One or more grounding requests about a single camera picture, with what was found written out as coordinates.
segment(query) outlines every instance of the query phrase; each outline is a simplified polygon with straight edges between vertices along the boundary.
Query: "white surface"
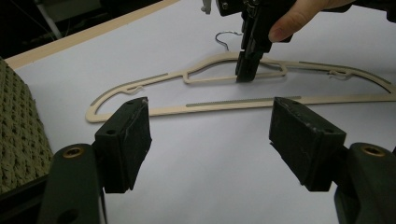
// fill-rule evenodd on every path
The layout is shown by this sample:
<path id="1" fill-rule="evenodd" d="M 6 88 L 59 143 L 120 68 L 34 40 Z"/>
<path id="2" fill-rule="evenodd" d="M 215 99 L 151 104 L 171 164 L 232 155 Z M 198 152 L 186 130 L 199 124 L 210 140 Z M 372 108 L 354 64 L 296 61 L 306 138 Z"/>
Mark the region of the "white surface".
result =
<path id="1" fill-rule="evenodd" d="M 239 15 L 206 16 L 201 1 L 182 0 L 142 20 L 18 69 L 30 86 L 54 151 L 91 143 L 101 124 L 84 120 L 88 105 L 125 82 L 189 67 L 223 52 L 216 33 L 239 31 Z M 334 63 L 370 71 L 396 83 L 396 24 L 386 14 L 353 7 L 321 13 L 269 57 Z M 223 35 L 231 50 L 240 37 Z M 234 64 L 205 71 L 231 74 Z M 252 97 L 380 92 L 348 81 L 297 71 L 253 83 L 188 86 L 170 81 L 144 89 L 149 106 Z M 130 96 L 108 102 L 115 111 Z M 347 132 L 346 146 L 396 146 L 396 103 L 310 106 Z M 333 191 L 310 193 L 270 146 L 271 108 L 150 119 L 153 138 L 134 190 L 107 195 L 110 223 L 337 223 Z"/>

